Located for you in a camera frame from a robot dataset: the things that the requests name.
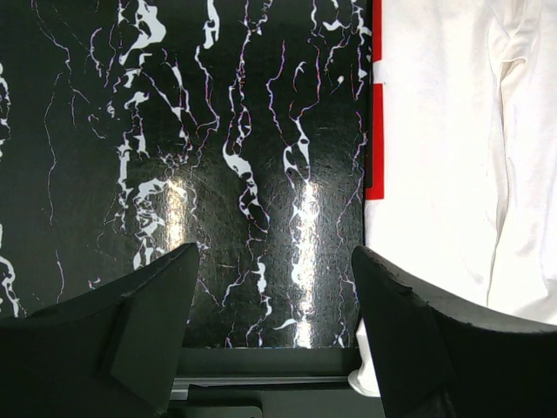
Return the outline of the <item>white t shirt red print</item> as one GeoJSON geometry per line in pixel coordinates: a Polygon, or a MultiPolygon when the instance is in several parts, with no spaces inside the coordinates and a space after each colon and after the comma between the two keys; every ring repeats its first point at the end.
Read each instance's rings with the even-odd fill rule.
{"type": "Polygon", "coordinates": [[[556,4],[377,1],[365,244],[556,321],[556,4]]]}

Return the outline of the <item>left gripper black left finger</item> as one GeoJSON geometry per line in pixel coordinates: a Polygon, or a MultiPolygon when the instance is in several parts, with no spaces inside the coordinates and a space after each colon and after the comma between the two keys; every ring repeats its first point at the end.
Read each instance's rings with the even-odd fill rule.
{"type": "Polygon", "coordinates": [[[2,416],[164,416],[198,268],[197,246],[183,244],[74,299],[2,319],[2,416]]]}

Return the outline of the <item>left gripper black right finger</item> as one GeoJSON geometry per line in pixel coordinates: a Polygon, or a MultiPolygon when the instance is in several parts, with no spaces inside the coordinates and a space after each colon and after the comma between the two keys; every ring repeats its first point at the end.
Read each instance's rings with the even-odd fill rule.
{"type": "Polygon", "coordinates": [[[553,417],[556,328],[352,252],[360,311],[388,417],[553,417]]]}

